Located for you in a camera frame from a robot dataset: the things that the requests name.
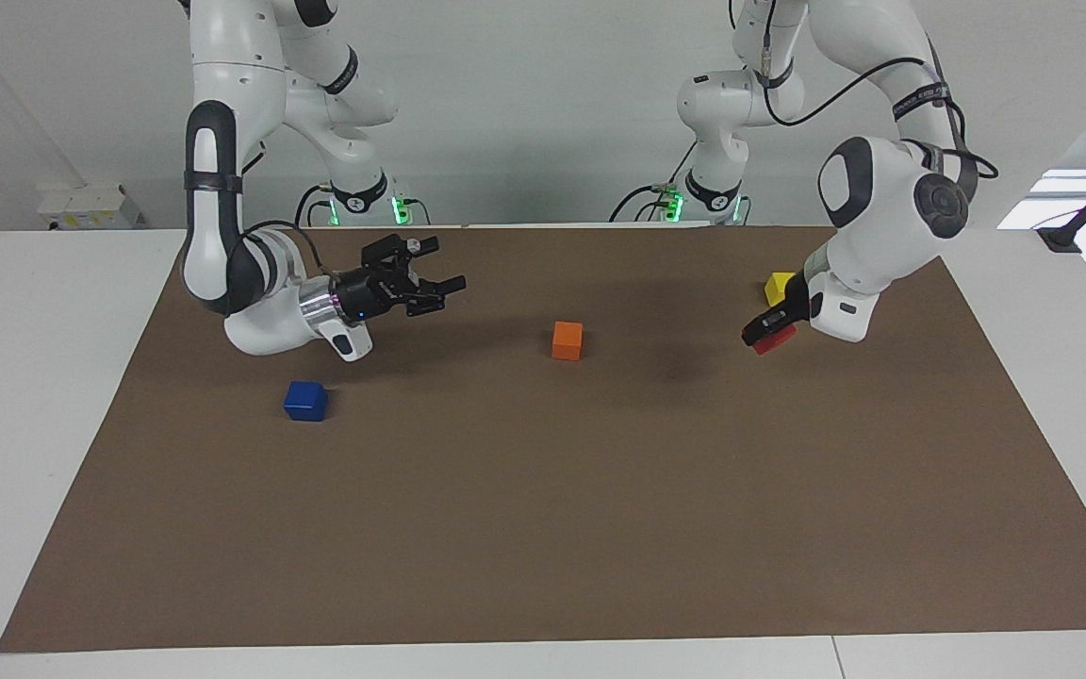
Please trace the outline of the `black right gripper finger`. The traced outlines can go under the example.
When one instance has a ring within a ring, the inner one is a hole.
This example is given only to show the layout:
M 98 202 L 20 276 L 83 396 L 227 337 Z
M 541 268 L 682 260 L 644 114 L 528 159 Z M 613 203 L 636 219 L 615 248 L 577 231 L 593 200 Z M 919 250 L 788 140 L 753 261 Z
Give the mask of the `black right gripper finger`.
M 417 257 L 428 257 L 440 249 L 439 237 L 402 238 L 386 236 L 361 253 L 361 266 L 368 271 L 392 271 L 411 274 L 411 262 Z
M 467 279 L 464 275 L 453 276 L 444 282 L 420 279 L 418 286 L 404 296 L 406 317 L 418 317 L 445 309 L 447 297 L 460 292 L 466 287 Z

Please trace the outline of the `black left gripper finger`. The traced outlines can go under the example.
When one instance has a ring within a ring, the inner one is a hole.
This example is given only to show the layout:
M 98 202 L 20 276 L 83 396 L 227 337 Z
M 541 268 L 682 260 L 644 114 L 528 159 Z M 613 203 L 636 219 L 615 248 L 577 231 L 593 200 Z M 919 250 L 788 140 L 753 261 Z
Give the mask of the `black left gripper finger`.
M 746 345 L 780 345 L 797 329 L 784 320 L 781 306 L 768 309 L 742 328 L 741 339 Z

